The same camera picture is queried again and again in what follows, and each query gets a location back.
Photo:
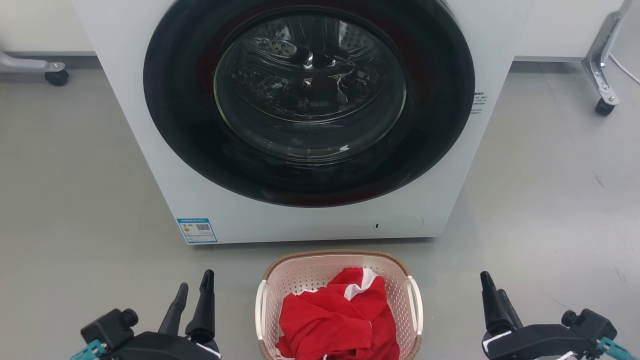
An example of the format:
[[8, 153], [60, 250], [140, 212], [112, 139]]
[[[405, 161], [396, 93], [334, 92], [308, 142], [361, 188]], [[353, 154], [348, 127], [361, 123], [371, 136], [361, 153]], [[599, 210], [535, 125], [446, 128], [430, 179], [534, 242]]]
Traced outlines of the red and white garment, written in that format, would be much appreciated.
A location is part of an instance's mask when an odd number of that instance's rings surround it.
[[386, 282], [345, 268], [324, 287], [288, 294], [278, 321], [277, 360], [400, 360]]

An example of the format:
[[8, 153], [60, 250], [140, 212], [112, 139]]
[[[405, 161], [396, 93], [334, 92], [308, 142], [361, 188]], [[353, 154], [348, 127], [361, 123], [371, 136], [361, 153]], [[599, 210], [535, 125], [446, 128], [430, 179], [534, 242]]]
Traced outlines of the beige perforated plastic laundry basket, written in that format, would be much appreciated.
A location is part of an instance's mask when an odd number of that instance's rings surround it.
[[382, 251], [325, 249], [283, 256], [267, 267], [254, 300], [254, 328], [263, 360], [281, 360], [275, 347], [288, 294], [316, 291], [345, 268], [366, 268], [383, 278], [396, 323], [399, 360], [416, 360], [424, 326], [418, 283], [397, 257]]

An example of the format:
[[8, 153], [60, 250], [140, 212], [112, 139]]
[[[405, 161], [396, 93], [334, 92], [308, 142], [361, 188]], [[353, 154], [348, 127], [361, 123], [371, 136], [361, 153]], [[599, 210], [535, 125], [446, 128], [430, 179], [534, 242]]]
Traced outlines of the white front-load washing machine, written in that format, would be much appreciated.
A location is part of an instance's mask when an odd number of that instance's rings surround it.
[[143, 66], [153, 31], [176, 0], [72, 1], [174, 221], [209, 219], [217, 244], [384, 239], [374, 223], [395, 214], [423, 219], [416, 239], [442, 235], [535, 2], [442, 0], [468, 41], [475, 71], [470, 116], [457, 141], [406, 186], [363, 202], [310, 208], [226, 190], [183, 162], [158, 132], [147, 108]]

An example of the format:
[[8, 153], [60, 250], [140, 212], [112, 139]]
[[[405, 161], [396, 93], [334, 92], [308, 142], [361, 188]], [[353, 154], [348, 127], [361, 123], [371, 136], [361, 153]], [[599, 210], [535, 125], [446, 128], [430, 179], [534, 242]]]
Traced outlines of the blue energy label sticker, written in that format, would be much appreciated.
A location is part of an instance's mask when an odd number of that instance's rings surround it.
[[177, 218], [176, 223], [180, 227], [187, 244], [205, 245], [218, 243], [208, 218]]

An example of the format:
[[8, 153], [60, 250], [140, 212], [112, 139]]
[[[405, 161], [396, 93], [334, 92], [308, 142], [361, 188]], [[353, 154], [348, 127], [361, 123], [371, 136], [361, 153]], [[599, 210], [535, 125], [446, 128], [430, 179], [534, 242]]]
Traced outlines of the round white filter cover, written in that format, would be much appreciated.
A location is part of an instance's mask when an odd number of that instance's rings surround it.
[[408, 239], [418, 237], [424, 225], [415, 214], [391, 214], [377, 219], [373, 225], [375, 234], [384, 239]]

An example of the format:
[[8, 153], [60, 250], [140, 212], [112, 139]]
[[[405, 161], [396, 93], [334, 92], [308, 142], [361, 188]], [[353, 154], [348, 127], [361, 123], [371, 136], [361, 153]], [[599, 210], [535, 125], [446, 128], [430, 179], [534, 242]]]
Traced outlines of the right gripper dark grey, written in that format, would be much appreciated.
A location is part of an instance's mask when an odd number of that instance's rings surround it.
[[480, 282], [486, 332], [492, 336], [482, 342], [489, 360], [559, 359], [566, 354], [578, 360], [601, 357], [596, 345], [563, 325], [524, 326], [506, 291], [496, 288], [488, 271], [480, 273]]

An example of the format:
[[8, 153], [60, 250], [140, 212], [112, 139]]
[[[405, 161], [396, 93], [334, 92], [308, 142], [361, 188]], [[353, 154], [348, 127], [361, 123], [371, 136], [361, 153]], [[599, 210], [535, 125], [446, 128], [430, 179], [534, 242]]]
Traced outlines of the grey metal frame leg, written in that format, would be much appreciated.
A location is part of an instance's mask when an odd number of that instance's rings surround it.
[[622, 27], [623, 20], [633, 2], [634, 0], [623, 0], [618, 10], [606, 16], [599, 28], [598, 34], [590, 46], [589, 52], [582, 60], [582, 66], [595, 89], [597, 89], [599, 98], [615, 106], [620, 104], [620, 100], [611, 87], [610, 82], [608, 82], [604, 68], [606, 62], [610, 59], [611, 48]]
[[58, 73], [64, 70], [64, 63], [16, 58], [0, 51], [0, 73]]

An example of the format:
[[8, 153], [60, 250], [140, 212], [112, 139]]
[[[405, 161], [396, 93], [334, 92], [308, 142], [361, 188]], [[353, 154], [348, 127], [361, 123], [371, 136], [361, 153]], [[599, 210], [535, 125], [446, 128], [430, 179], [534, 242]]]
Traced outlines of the round black glass washer door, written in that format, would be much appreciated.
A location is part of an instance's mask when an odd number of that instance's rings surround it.
[[302, 208], [427, 173], [466, 127], [475, 82], [442, 0], [176, 0], [142, 66], [151, 120], [183, 162]]

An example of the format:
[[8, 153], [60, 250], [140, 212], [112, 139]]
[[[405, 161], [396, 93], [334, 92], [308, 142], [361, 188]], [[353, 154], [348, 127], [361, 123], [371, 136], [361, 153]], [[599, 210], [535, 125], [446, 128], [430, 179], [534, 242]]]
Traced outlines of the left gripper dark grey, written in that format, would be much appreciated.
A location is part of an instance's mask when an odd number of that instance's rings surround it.
[[185, 334], [178, 336], [188, 300], [189, 285], [183, 282], [157, 332], [135, 335], [106, 354], [106, 360], [221, 360], [219, 351], [204, 345], [215, 337], [215, 273], [207, 269], [199, 284], [199, 297]]

